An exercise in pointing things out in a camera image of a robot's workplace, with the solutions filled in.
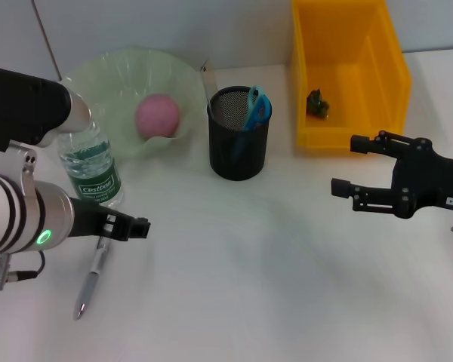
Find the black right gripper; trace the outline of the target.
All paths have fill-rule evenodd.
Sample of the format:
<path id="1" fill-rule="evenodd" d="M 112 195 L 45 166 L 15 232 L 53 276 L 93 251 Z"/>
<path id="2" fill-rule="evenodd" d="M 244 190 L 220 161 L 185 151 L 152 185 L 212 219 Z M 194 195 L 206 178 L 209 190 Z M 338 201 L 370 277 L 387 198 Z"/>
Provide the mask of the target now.
<path id="1" fill-rule="evenodd" d="M 353 211 L 394 214 L 409 219 L 424 207 L 453 210 L 453 159 L 437 154 L 430 140 L 381 130 L 374 139 L 352 135 L 350 151 L 396 158 L 391 189 L 331 179 L 331 195 L 352 198 Z"/>

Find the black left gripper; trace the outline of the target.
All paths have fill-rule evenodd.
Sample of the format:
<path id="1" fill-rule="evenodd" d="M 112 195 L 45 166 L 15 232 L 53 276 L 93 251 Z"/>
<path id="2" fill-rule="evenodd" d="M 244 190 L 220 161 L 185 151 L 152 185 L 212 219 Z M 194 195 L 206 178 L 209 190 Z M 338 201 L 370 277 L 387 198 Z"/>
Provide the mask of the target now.
<path id="1" fill-rule="evenodd" d="M 150 222 L 146 218 L 117 215 L 114 209 L 94 201 L 71 198 L 73 221 L 69 237 L 99 236 L 117 241 L 146 239 Z"/>

